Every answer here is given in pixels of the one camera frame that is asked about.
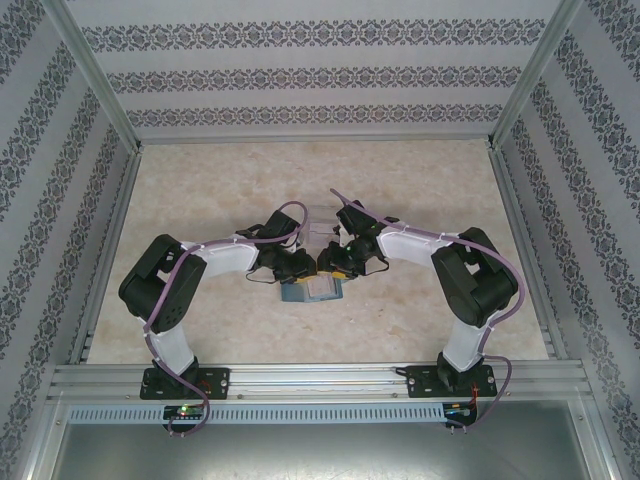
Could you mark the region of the white cherry blossom card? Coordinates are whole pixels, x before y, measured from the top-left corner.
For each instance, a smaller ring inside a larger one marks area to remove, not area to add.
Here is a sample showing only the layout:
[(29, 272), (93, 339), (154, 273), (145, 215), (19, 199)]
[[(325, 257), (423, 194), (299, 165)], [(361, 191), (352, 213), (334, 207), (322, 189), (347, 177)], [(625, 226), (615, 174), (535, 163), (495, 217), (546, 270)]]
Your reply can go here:
[(334, 278), (314, 277), (306, 283), (307, 293), (310, 299), (331, 298), (337, 294), (337, 287)]

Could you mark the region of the teal card holder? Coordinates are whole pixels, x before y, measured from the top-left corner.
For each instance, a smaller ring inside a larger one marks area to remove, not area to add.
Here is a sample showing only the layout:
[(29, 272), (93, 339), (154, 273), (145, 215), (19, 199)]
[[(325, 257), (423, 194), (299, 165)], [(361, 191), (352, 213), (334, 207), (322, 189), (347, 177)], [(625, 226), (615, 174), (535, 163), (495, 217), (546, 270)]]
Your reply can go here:
[(342, 282), (339, 279), (334, 279), (337, 287), (337, 294), (331, 298), (324, 299), (310, 299), (307, 293), (306, 283), (303, 284), (282, 284), (281, 285), (281, 300), (289, 303), (315, 303), (330, 300), (339, 300), (343, 298)]

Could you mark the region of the clear acrylic card stand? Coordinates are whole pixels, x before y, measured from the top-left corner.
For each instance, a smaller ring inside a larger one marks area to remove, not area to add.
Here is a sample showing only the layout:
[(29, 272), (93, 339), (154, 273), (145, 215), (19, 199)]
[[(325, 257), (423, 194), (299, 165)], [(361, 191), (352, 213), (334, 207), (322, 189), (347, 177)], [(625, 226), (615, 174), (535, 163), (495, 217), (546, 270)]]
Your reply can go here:
[(335, 206), (311, 205), (308, 207), (308, 223), (305, 241), (311, 247), (324, 247), (331, 241), (338, 242), (339, 219)]

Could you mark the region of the grey sheet metal tray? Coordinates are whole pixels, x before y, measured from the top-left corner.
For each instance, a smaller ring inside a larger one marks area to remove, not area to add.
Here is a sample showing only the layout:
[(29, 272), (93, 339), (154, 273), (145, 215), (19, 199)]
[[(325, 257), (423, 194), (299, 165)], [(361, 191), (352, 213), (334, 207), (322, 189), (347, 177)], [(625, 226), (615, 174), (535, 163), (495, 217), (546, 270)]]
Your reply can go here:
[(173, 439), (159, 426), (72, 425), (52, 480), (592, 480), (569, 431), (506, 428), (223, 425)]

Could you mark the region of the left circuit board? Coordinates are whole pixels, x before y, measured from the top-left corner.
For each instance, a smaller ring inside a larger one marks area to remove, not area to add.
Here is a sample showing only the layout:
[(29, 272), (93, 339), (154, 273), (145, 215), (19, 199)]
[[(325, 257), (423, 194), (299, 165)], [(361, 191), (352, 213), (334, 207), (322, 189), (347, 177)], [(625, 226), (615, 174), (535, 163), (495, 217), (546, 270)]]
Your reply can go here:
[(170, 420), (201, 420), (204, 417), (203, 405), (184, 404), (180, 406), (166, 406), (163, 411), (163, 419)]

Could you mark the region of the aluminium mounting rail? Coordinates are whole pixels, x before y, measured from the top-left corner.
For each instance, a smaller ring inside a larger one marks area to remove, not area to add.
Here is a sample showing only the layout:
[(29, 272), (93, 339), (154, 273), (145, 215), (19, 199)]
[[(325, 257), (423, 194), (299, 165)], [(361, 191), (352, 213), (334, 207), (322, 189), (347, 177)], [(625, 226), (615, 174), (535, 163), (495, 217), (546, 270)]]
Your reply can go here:
[[(593, 389), (578, 360), (488, 363), (508, 401), (591, 399)], [(406, 378), (391, 363), (235, 364), (227, 401), (234, 403), (347, 403), (409, 400)], [(134, 403), (140, 400), (143, 365), (57, 366), (46, 391), (48, 401)]]

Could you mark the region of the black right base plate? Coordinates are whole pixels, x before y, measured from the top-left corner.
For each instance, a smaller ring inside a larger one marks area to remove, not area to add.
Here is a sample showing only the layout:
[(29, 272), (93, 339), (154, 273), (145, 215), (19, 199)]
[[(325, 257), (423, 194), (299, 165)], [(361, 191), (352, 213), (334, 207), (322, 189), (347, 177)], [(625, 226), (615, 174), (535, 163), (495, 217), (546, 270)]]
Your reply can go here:
[(497, 395), (497, 384), (491, 366), (481, 365), (471, 372), (461, 374), (455, 387), (448, 387), (440, 378), (436, 365), (413, 365), (397, 373), (404, 372), (408, 396), (410, 398), (470, 398), (473, 388), (477, 389), (480, 398), (494, 398)]

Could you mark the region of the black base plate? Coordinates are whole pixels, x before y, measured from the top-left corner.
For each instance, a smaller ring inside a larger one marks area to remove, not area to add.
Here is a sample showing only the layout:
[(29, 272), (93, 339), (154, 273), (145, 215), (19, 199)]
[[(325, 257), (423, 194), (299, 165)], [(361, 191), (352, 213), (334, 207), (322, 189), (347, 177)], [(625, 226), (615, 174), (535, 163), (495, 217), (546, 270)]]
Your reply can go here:
[(477, 389), (480, 398), (494, 398), (497, 395), (497, 384), (491, 366), (481, 365), (471, 372), (461, 374), (455, 387), (448, 387), (440, 378), (436, 365), (413, 365), (397, 373), (404, 372), (408, 396), (410, 398), (470, 398), (473, 388)]
[[(203, 392), (208, 399), (225, 400), (230, 383), (228, 368), (190, 367), (181, 378)], [(200, 396), (154, 366), (144, 371), (139, 396), (142, 400), (200, 399)]]

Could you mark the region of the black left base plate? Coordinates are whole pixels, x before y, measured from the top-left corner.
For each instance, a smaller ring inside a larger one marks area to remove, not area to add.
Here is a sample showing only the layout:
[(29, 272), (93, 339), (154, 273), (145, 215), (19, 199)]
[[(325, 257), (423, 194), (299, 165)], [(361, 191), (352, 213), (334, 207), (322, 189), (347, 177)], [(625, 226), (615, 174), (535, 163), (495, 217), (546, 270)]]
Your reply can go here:
[[(203, 392), (208, 399), (225, 400), (230, 383), (228, 368), (190, 367), (181, 378)], [(200, 396), (154, 366), (144, 371), (139, 396), (142, 400), (200, 399)]]

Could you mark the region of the aluminium frame post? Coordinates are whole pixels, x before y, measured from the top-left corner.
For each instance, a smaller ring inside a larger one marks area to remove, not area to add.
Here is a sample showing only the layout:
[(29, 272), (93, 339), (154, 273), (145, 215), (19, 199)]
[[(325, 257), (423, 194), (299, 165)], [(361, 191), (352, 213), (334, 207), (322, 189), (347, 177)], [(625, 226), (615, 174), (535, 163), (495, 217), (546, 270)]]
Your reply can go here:
[(496, 147), (504, 143), (512, 125), (524, 108), (530, 93), (539, 81), (582, 3), (583, 0), (559, 0), (555, 12), (516, 82), (495, 127), (488, 136), (487, 146), (489, 149), (495, 150)]
[(127, 151), (137, 152), (141, 144), (140, 139), (66, 0), (40, 0), (40, 2), (111, 124), (124, 142)]

